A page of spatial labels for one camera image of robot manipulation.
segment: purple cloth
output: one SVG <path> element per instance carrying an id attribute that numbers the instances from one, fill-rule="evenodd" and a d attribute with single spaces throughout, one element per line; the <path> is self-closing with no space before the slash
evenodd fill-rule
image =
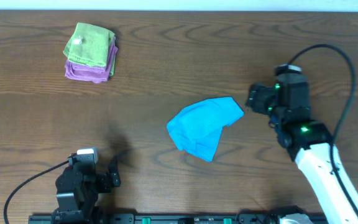
<path id="1" fill-rule="evenodd" d="M 112 40 L 112 42 L 110 44 L 110 48 L 109 48 L 109 52 L 108 52 L 108 58 L 107 58 L 108 62 L 109 62 L 109 57 L 110 57 L 112 48 L 115 46 L 115 44 L 116 44 L 116 37 L 113 38 L 113 40 Z M 77 70 L 77 71 L 89 71 L 89 72 L 103 73 L 103 72 L 106 71 L 107 66 L 105 66 L 105 67 L 99 67 L 99 66 L 89 67 L 87 65 L 80 65 L 80 64 L 71 62 L 71 67 L 74 70 Z"/>
<path id="2" fill-rule="evenodd" d="M 65 64 L 65 68 L 66 68 L 65 76 L 72 80 L 92 81 L 94 83 L 101 83 L 101 82 L 107 81 L 107 79 L 110 76 L 112 63 L 113 63 L 116 53 L 118 51 L 118 48 L 116 46 L 114 46 L 113 43 L 111 43 L 111 46 L 113 46 L 112 51 L 110 52 L 110 55 L 108 56 L 108 59 L 109 59 L 108 64 L 106 66 L 106 70 L 103 73 L 75 70 L 73 68 L 73 63 L 70 62 L 69 60 L 67 60 L 66 64 Z"/>

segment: crumpled blue cloth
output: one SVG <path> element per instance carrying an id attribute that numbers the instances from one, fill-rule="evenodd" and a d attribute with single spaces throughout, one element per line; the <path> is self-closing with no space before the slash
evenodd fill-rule
<path id="1" fill-rule="evenodd" d="M 179 150 L 212 161 L 224 126 L 244 115 L 231 97 L 208 99 L 181 110 L 167 129 Z"/>

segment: green towel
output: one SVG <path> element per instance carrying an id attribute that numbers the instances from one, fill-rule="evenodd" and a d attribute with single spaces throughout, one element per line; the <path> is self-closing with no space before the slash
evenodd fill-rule
<path id="1" fill-rule="evenodd" d="M 112 76 L 114 75 L 114 69 L 116 67 L 116 57 L 114 57 L 114 60 L 112 61 L 112 66 L 111 66 L 111 71 L 110 71 L 110 75 L 109 76 Z"/>
<path id="2" fill-rule="evenodd" d="M 73 63 L 105 67 L 113 38 L 110 30 L 79 22 L 63 53 Z M 73 39 L 81 39 L 81 44 L 74 44 Z"/>

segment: wooden table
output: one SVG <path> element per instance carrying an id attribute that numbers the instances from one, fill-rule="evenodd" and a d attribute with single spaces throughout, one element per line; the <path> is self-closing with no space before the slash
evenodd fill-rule
<path id="1" fill-rule="evenodd" d="M 62 50 L 77 22 L 113 30 L 116 72 L 102 84 L 64 77 Z M 320 206 L 268 117 L 246 111 L 225 128 L 213 162 L 175 148 L 166 124 L 184 107 L 219 96 L 244 104 L 254 82 L 301 49 L 334 44 L 358 72 L 358 13 L 0 11 L 0 223 L 11 191 L 84 147 L 100 170 L 119 156 L 122 185 L 99 199 L 106 210 L 236 213 Z M 330 130 L 349 94 L 342 58 L 315 50 L 296 61 L 310 79 L 313 116 Z M 337 140 L 358 190 L 358 91 Z M 12 199 L 11 223 L 57 207 L 57 169 Z"/>

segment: green led light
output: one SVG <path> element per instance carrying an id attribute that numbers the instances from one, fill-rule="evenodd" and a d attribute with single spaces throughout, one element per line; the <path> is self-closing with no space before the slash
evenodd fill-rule
<path id="1" fill-rule="evenodd" d="M 303 133 L 305 133 L 305 132 L 308 132 L 309 129 L 308 129 L 307 127 L 302 127 L 302 128 L 301 128 L 301 131 L 302 131 Z"/>

